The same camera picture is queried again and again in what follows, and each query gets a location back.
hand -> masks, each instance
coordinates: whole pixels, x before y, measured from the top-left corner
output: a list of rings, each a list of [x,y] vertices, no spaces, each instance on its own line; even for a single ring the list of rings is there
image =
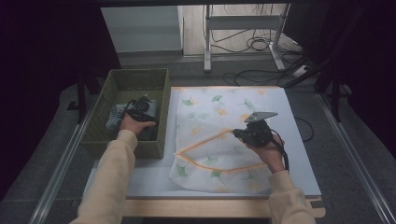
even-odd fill
[[[281,143],[279,136],[274,134],[274,139],[280,144]],[[270,142],[265,147],[253,147],[251,145],[245,144],[248,148],[252,149],[254,152],[259,155],[260,159],[268,165],[271,173],[275,174],[280,171],[285,170],[285,165],[282,162],[282,154],[279,152],[279,148],[274,145],[274,143]]]
[[[147,127],[154,127],[155,122],[147,121],[147,122],[139,122],[131,118],[127,113],[125,113],[124,118],[120,124],[120,131],[121,130],[129,130],[134,134],[138,135],[142,132],[143,129]]]

floral print cloth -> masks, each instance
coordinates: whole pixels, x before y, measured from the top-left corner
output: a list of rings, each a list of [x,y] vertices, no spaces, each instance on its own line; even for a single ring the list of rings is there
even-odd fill
[[[264,88],[181,88],[170,178],[183,188],[206,192],[269,189],[268,167],[232,133],[245,129],[244,120],[253,112],[268,111],[265,102]]]

basket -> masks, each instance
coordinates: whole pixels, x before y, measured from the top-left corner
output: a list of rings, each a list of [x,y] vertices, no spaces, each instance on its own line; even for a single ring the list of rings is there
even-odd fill
[[[151,100],[157,100],[156,118],[159,125],[154,128],[152,141],[139,140],[134,154],[137,159],[162,159],[170,92],[167,69],[111,70],[88,119],[87,129],[80,144],[95,159],[100,159],[108,142],[115,138],[115,133],[106,128],[111,107],[127,104],[132,99],[137,100],[147,95]]]

metal frame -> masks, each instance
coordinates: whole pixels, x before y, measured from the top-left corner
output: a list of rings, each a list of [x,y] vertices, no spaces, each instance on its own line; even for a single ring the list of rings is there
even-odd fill
[[[343,149],[346,152],[349,161],[355,170],[363,188],[366,190],[367,195],[372,201],[376,212],[379,214],[383,223],[396,223],[395,216],[391,211],[387,200],[381,192],[379,186],[375,183],[366,166],[364,165],[361,157],[359,156],[358,151],[353,146],[350,141],[347,132],[345,131],[343,124],[338,122],[334,116],[332,115],[332,111],[329,109],[330,103],[327,100],[325,93],[317,94],[318,100],[322,105],[322,109],[325,112],[332,128],[334,129],[335,134],[337,135]]]
[[[93,105],[96,102],[96,99],[97,96],[93,96],[91,98],[88,104],[88,111],[85,114],[82,122],[75,129],[73,136],[71,137],[69,143],[66,146],[64,154],[59,159],[58,165],[56,166],[55,171],[52,173],[49,183],[44,189],[44,193],[41,196],[40,201],[38,201],[38,204],[35,207],[35,211],[33,212],[29,223],[44,223],[44,221],[46,220],[53,201],[55,200],[55,197],[58,193],[59,187],[64,181],[64,176],[66,175],[70,162],[73,160],[79,141],[81,140],[82,135],[85,133],[85,129],[88,124],[88,117],[92,112]]]
[[[274,42],[268,44],[276,63],[277,70],[284,71],[285,65],[277,52],[280,34],[285,24],[290,4],[286,4],[281,15],[262,16],[210,16],[210,5],[206,5],[205,16],[205,62],[206,72],[211,71],[210,31],[211,30],[244,30],[244,29],[273,29],[276,30]]]

metal rail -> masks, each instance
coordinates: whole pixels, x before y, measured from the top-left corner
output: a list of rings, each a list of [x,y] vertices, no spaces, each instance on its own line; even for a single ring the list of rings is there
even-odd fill
[[[337,122],[333,117],[332,112],[330,111],[330,103],[326,99],[324,93],[317,94],[318,100],[322,105],[322,109],[324,110],[330,124],[332,125],[337,137],[339,138],[341,145],[346,151],[346,155],[352,164],[358,178],[360,179],[364,189],[366,190],[370,200],[372,201],[376,212],[379,214],[383,223],[394,224],[396,223],[395,216],[393,212],[389,208],[388,202],[385,199],[384,195],[381,192],[381,189],[373,180],[366,166],[364,165],[361,157],[359,156],[356,148],[353,146],[350,141],[347,132],[345,131],[343,124]]]
[[[49,183],[46,186],[44,193],[40,198],[40,201],[38,201],[38,204],[35,207],[35,211],[33,212],[29,223],[39,224],[44,223],[44,221],[46,220],[53,201],[55,200],[55,197],[58,193],[59,187],[64,181],[64,176],[68,170],[70,162],[73,160],[79,141],[81,140],[81,137],[85,132],[88,123],[88,117],[92,112],[92,108],[94,102],[96,102],[96,99],[97,96],[93,96],[89,100],[87,113],[82,122],[76,127],[73,136],[70,138],[70,141],[66,146],[66,150],[64,151],[62,157],[59,159],[58,165],[56,166],[55,171],[52,173]]]

